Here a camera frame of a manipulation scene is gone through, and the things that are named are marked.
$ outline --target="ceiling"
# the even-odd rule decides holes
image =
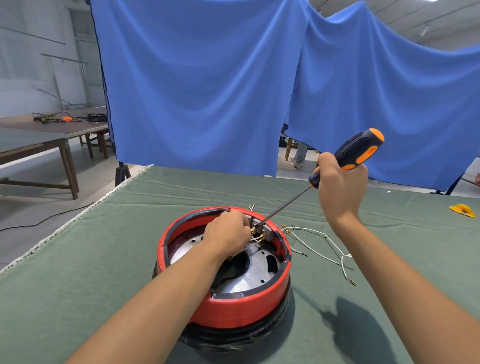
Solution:
[[[328,17],[357,0],[310,0],[312,6]],[[366,0],[382,22],[413,42],[427,42],[479,29],[480,0]],[[430,28],[420,36],[427,25]]]

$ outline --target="jeans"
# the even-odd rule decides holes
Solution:
[[[297,152],[295,153],[295,157],[293,158],[293,160],[301,163],[305,160],[306,156],[307,156],[307,145],[304,143],[299,143]]]

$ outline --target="screwdriver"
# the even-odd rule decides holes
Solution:
[[[334,154],[338,165],[343,170],[351,170],[356,166],[362,164],[368,158],[370,158],[378,150],[378,147],[383,144],[385,141],[384,135],[377,129],[370,128],[364,132],[358,133],[357,135],[348,139]],[[272,212],[270,215],[265,217],[262,221],[256,224],[252,228],[252,233],[257,231],[258,233],[262,232],[263,225],[270,220],[273,216],[278,214],[288,205],[290,205],[297,198],[302,196],[311,188],[318,189],[320,184],[320,172],[317,171],[310,175],[308,178],[310,183],[307,187],[285,202],[282,206]]]

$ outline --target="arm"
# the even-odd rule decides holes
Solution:
[[[202,242],[131,298],[66,363],[163,363],[220,265],[245,248],[250,234],[246,216],[222,213],[207,225]]]
[[[360,222],[367,168],[344,171],[327,153],[319,156],[318,163],[322,174],[319,199],[325,217],[370,283],[413,361],[478,363],[480,322]]]

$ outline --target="green table cloth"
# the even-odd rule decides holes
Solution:
[[[257,204],[267,214],[305,181],[152,167],[47,238],[0,276],[0,362],[62,363],[151,278],[156,247],[176,218],[209,206]],[[480,200],[369,188],[360,218],[439,289],[480,317],[480,224],[448,209]],[[326,232],[344,251],[318,206],[304,194],[273,218]],[[337,259],[326,241],[297,234]],[[298,250],[305,248],[289,237]],[[375,294],[351,258],[348,275],[314,254],[294,254],[294,299],[264,341],[241,352],[197,352],[177,344],[168,363],[411,363]]]

